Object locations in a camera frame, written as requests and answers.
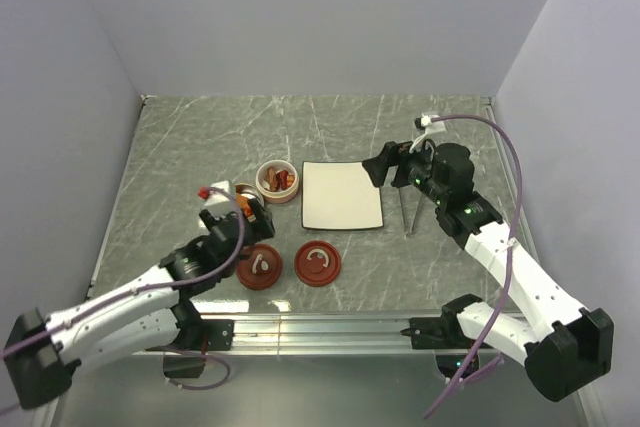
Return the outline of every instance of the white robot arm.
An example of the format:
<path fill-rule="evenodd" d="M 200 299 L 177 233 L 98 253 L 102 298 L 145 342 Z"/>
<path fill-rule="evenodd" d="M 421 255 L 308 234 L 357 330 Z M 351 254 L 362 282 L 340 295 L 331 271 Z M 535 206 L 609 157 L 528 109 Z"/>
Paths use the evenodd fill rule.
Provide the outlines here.
<path fill-rule="evenodd" d="M 241 249 L 273 237 L 275 230 L 257 199 L 248 201 L 251 215 L 240 210 L 229 182 L 213 184 L 201 196 L 207 235 L 100 297 L 46 319 L 37 309 L 18 317 L 3 360 L 23 409 L 57 398 L 76 374 L 141 350 L 189 348 L 205 338 L 206 326 L 189 299 L 232 275 Z"/>
<path fill-rule="evenodd" d="M 416 125 L 424 127 L 420 121 L 416 119 Z M 425 142 L 426 137 L 417 140 Z M 391 185 L 413 185 L 429 198 L 436 205 L 442 230 L 503 287 L 508 248 L 512 247 L 508 295 L 527 323 L 499 313 L 484 343 L 522 364 L 533 385 L 552 401 L 609 372 L 611 318 L 602 309 L 589 311 L 554 282 L 515 238 L 509 240 L 507 223 L 474 191 L 474 165 L 466 147 L 455 143 L 436 146 L 432 141 L 428 144 L 429 148 L 418 150 L 416 141 L 387 142 L 378 156 L 363 161 L 362 166 L 376 187 L 384 184 L 388 169 L 397 166 Z M 471 294 L 446 304 L 442 312 L 435 326 L 433 319 L 410 319 L 410 327 L 402 334 L 411 337 L 414 348 L 428 348 L 424 345 L 434 338 L 468 347 L 471 341 L 482 338 L 494 316 L 493 308 Z M 461 364 L 462 374 L 464 366 L 470 364 Z"/>

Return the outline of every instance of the white card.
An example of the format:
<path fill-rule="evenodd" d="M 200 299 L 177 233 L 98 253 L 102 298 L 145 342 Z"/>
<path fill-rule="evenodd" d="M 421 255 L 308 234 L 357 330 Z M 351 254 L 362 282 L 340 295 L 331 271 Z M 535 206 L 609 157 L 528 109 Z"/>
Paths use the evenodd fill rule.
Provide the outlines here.
<path fill-rule="evenodd" d="M 380 189 L 360 162 L 302 164 L 302 227 L 360 230 L 383 225 Z"/>

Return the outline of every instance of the round red lid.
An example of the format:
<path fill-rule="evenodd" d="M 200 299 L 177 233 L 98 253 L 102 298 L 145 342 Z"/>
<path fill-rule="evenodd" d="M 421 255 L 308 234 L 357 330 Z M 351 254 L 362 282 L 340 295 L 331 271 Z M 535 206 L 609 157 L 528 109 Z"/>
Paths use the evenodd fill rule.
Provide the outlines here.
<path fill-rule="evenodd" d="M 275 284 L 282 273 L 280 254 L 266 244 L 256 244 L 248 259 L 236 265 L 236 276 L 242 285 L 251 290 L 264 290 Z"/>
<path fill-rule="evenodd" d="M 322 240 L 304 244 L 294 260 L 298 278 L 312 287 L 322 287 L 333 282 L 340 274 L 341 265 L 336 248 Z"/>

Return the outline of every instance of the gray marble tabletop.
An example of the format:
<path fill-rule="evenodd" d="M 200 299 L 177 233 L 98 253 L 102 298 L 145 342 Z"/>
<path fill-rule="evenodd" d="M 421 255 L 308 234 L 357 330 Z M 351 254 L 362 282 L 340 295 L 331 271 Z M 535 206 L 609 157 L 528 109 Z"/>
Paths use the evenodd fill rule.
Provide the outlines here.
<path fill-rule="evenodd" d="M 94 295 L 124 284 L 200 233 L 200 186 L 225 179 L 253 183 L 258 167 L 270 159 L 288 160 L 299 172 L 303 161 L 360 161 L 377 154 L 386 141 L 411 139 L 412 120 L 422 112 L 487 115 L 487 107 L 479 97 L 150 97 Z M 452 121 L 434 139 L 467 146 L 476 165 L 476 190 L 506 216 L 513 214 L 489 127 Z M 272 205 L 276 237 L 267 243 L 284 261 L 279 281 L 254 292 L 233 276 L 196 300 L 214 302 L 220 311 L 267 313 L 439 309 L 466 293 L 496 297 L 498 284 L 444 235 L 429 202 L 413 236 L 405 238 L 397 190 L 385 186 L 381 196 L 384 227 L 369 231 L 303 229 L 300 194 L 287 204 Z M 407 187 L 403 197 L 412 219 L 419 193 Z M 340 276 L 326 287 L 303 284 L 293 270 L 296 251 L 312 239 L 332 243 L 342 255 Z"/>

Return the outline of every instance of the white wall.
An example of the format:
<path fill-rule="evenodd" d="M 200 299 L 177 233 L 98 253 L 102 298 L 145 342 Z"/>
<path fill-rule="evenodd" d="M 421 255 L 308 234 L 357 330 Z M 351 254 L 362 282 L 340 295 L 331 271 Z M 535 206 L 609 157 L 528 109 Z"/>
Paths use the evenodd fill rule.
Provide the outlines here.
<path fill-rule="evenodd" d="M 494 95 L 545 0 L 90 0 L 146 94 Z"/>
<path fill-rule="evenodd" d="M 83 299 L 139 106 L 86 0 L 0 0 L 0 339 Z"/>
<path fill-rule="evenodd" d="M 640 416 L 640 0 L 549 0 L 497 96 L 545 267 L 615 323 L 595 383 L 612 426 Z"/>

